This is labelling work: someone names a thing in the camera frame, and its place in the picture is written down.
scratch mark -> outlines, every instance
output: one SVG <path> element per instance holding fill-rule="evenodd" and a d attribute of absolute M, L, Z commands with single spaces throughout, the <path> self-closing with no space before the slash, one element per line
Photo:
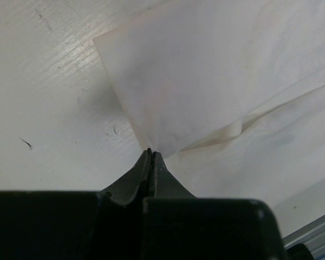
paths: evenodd
<path fill-rule="evenodd" d="M 27 141 L 23 140 L 22 138 L 19 139 L 21 139 L 26 145 L 28 145 L 30 150 L 34 149 L 34 147 L 31 144 L 29 144 Z"/>
<path fill-rule="evenodd" d="M 47 20 L 40 14 L 39 11 L 37 11 L 37 9 L 35 9 L 36 13 L 38 14 L 38 16 L 40 17 L 40 19 L 42 20 L 42 22 L 44 23 L 44 25 L 48 28 L 49 31 L 53 31 L 52 27 L 50 26 L 50 24 L 47 22 Z"/>

